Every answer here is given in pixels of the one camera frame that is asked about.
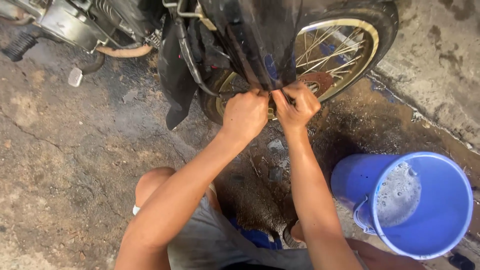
engine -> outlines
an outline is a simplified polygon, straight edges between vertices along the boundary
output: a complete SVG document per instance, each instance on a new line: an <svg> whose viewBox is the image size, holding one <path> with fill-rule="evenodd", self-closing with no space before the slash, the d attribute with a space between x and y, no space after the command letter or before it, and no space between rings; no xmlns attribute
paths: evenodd
<svg viewBox="0 0 480 270"><path fill-rule="evenodd" d="M46 33L89 53L98 45L129 49L155 39L154 29L122 17L108 0L0 0L0 17L17 25L34 21ZM116 29L131 37L132 43L122 46L114 40Z"/></svg>

concrete wall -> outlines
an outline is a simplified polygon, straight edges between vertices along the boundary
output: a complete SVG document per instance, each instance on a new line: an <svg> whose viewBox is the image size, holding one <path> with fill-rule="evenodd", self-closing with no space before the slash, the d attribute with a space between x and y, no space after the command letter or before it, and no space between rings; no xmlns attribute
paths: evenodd
<svg viewBox="0 0 480 270"><path fill-rule="evenodd" d="M480 0L398 0L400 30L377 71L427 118L480 149Z"/></svg>

blue bucket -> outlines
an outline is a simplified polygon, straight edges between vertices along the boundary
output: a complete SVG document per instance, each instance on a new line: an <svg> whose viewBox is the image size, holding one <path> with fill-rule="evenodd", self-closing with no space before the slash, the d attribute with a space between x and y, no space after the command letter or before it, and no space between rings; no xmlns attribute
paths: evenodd
<svg viewBox="0 0 480 270"><path fill-rule="evenodd" d="M382 227L377 197L386 177L403 162L420 182L418 206L403 223ZM414 259L431 259L451 250L472 218L473 195L467 176L455 162L435 153L351 155L335 166L331 187L365 233L378 235L393 251Z"/></svg>

hand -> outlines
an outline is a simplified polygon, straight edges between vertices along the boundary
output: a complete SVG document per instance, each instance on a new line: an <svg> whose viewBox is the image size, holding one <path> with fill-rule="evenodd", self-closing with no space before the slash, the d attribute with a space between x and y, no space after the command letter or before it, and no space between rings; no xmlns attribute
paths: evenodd
<svg viewBox="0 0 480 270"><path fill-rule="evenodd" d="M268 121L268 93L251 89L228 100L223 114L222 131L228 138L249 143Z"/></svg>
<svg viewBox="0 0 480 270"><path fill-rule="evenodd" d="M272 91L276 104L277 117L285 135L305 128L308 121L320 110L317 97L302 82L294 82L284 87L285 93L295 100L295 106L288 104L280 90Z"/></svg>

knee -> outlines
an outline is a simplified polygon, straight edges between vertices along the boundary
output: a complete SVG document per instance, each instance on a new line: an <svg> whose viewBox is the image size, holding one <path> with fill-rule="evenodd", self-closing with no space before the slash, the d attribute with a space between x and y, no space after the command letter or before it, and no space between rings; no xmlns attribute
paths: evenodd
<svg viewBox="0 0 480 270"><path fill-rule="evenodd" d="M150 195L174 173L173 168L158 167L142 175L135 188L135 205L142 207Z"/></svg>

